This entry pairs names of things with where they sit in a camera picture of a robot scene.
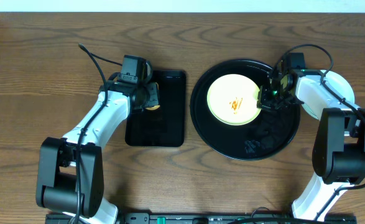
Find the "pale green plate front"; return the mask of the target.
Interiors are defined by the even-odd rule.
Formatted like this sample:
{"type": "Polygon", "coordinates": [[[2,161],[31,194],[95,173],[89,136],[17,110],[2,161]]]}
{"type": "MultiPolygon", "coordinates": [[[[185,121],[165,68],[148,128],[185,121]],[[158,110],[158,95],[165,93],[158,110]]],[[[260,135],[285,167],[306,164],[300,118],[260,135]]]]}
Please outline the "pale green plate front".
{"type": "MultiPolygon", "coordinates": [[[[323,79],[326,86],[344,98],[351,105],[355,103],[354,91],[348,81],[335,72],[328,72],[323,79]]],[[[303,102],[303,109],[313,118],[320,120],[322,111],[325,108],[349,108],[341,104],[322,84],[320,75],[306,75],[298,79],[296,96],[303,102]]]]}

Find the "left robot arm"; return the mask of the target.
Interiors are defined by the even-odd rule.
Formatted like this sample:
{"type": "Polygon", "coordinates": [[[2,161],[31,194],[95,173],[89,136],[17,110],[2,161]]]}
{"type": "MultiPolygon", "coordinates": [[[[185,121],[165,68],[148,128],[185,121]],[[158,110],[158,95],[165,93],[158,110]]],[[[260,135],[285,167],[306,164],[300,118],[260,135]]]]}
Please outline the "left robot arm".
{"type": "Polygon", "coordinates": [[[104,198],[103,153],[132,112],[159,105],[152,75],[119,73],[106,80],[86,116],[62,138],[47,137],[39,154],[36,203],[71,217],[70,223],[115,223],[118,208],[104,198]]]}

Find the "yellow plate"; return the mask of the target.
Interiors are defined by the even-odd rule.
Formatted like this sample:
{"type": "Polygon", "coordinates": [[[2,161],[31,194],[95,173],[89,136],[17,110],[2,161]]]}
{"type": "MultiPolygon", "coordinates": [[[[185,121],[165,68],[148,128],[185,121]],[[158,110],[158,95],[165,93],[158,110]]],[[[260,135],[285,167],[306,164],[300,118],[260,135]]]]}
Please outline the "yellow plate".
{"type": "Polygon", "coordinates": [[[222,123],[241,126],[254,121],[260,114],[257,107],[258,85],[239,74],[217,78],[206,94],[211,114],[222,123]]]}

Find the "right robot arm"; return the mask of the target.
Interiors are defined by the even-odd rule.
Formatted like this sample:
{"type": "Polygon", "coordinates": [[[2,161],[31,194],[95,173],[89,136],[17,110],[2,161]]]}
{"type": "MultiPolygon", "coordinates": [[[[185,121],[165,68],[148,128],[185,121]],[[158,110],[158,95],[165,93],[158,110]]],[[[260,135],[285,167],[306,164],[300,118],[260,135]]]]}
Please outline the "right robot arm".
{"type": "Polygon", "coordinates": [[[312,151],[314,174],[292,203],[294,218],[323,222],[345,192],[365,188],[365,109],[355,104],[345,78],[331,70],[271,71],[257,105],[269,111],[302,105],[319,121],[312,151]]]}

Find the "green yellow sponge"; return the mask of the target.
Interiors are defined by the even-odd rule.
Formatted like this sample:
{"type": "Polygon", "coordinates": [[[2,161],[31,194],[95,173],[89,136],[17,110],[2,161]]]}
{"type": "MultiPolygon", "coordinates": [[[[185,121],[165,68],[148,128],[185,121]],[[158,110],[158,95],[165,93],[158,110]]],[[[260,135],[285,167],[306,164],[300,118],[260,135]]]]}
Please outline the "green yellow sponge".
{"type": "Polygon", "coordinates": [[[149,111],[155,111],[155,110],[157,110],[157,109],[159,109],[160,108],[160,105],[155,105],[155,106],[152,106],[152,107],[148,107],[148,108],[146,108],[146,110],[149,110],[149,111]]]}

